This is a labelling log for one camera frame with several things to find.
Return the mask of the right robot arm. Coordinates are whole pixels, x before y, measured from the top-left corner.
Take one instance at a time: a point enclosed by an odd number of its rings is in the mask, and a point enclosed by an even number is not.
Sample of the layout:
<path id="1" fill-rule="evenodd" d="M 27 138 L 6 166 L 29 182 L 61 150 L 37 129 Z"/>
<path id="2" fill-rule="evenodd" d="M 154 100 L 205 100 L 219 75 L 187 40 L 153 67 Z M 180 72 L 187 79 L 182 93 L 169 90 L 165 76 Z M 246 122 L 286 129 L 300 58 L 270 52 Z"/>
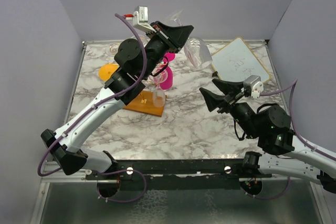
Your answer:
<path id="1" fill-rule="evenodd" d="M 230 114 L 234 127 L 243 131 L 238 140 L 257 139 L 262 152 L 247 152 L 241 164 L 246 177 L 284 175 L 319 184 L 335 193 L 335 153 L 315 145 L 295 130 L 289 114 L 277 103 L 266 103 L 254 111 L 243 97 L 260 98 L 268 94 L 259 76 L 250 76 L 243 82 L 213 79 L 222 92 L 215 94 L 205 88 L 200 92 L 209 111 Z"/>

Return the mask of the pink plastic wine glass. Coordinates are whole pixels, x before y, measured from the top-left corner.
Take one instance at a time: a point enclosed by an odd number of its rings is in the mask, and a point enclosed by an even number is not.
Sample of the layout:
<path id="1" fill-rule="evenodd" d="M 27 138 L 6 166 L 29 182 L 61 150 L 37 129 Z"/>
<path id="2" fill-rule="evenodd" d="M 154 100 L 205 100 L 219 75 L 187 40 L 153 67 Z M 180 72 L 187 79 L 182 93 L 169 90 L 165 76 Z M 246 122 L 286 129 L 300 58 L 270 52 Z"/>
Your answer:
<path id="1" fill-rule="evenodd" d="M 160 63 L 154 71 L 154 74 L 159 74 L 155 76 L 155 87 L 161 90 L 168 90 L 173 86 L 173 72 L 169 67 L 169 64 L 175 59 L 174 53 L 166 53 L 163 62 Z"/>

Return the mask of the clear wine glass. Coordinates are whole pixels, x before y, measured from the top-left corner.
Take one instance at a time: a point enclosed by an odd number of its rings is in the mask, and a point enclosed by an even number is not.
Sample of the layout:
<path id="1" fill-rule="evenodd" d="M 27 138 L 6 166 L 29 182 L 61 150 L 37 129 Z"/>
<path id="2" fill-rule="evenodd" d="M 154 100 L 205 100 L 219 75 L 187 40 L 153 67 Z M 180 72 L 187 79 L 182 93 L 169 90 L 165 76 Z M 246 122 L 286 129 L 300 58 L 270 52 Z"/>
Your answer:
<path id="1" fill-rule="evenodd" d="M 108 44 L 105 48 L 105 53 L 110 57 L 114 57 L 118 52 L 119 45 L 115 43 Z"/>
<path id="2" fill-rule="evenodd" d="M 182 26 L 181 10 L 176 10 L 165 19 L 168 26 Z M 202 70 L 212 63 L 212 55 L 204 40 L 198 37 L 189 37 L 183 47 L 184 53 L 195 70 Z"/>
<path id="3" fill-rule="evenodd" d="M 148 43 L 148 40 L 145 36 L 140 35 L 139 38 L 144 46 Z"/>

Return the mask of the yellow plastic wine glass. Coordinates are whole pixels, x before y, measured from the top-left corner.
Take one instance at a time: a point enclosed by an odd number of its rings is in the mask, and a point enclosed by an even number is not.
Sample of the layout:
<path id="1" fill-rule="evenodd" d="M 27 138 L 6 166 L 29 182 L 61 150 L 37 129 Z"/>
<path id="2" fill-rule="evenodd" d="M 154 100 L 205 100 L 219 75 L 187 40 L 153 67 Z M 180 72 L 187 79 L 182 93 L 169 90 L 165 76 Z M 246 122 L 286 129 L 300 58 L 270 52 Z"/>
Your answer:
<path id="1" fill-rule="evenodd" d="M 98 71 L 98 76 L 102 81 L 108 81 L 112 74 L 118 69 L 118 64 L 108 63 L 102 66 Z"/>

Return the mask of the clear flute glass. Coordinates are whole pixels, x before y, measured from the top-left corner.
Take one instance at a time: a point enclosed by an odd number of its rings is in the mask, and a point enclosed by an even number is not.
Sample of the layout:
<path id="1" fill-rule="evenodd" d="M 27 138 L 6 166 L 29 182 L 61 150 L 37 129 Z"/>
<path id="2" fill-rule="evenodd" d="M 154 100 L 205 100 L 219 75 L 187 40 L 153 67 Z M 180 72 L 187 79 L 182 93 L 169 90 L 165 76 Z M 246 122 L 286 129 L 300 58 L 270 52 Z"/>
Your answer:
<path id="1" fill-rule="evenodd" d="M 152 91 L 152 100 L 153 105 L 157 108 L 162 108 L 165 105 L 166 96 L 164 90 L 161 88 L 161 84 L 167 80 L 167 75 L 167 71 L 163 70 L 157 76 L 149 76 L 148 78 L 148 83 L 155 86 Z"/>

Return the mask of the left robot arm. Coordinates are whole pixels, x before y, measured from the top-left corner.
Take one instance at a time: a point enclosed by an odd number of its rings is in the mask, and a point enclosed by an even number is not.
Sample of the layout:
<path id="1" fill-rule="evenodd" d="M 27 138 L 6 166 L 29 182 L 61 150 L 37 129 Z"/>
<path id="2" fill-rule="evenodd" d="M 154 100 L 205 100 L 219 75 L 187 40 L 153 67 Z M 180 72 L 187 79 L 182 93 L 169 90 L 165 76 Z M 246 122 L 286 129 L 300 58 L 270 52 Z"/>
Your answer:
<path id="1" fill-rule="evenodd" d="M 154 31 L 146 45 L 138 35 L 119 45 L 114 57 L 117 70 L 81 112 L 60 128 L 42 132 L 47 152 L 66 175 L 80 169 L 95 170 L 104 179 L 115 175 L 113 157 L 106 151 L 86 151 L 82 148 L 83 143 L 106 119 L 142 92 L 145 88 L 143 81 L 153 74 L 165 54 L 179 52 L 194 29 L 192 25 L 171 27 L 159 21 L 150 26 Z"/>

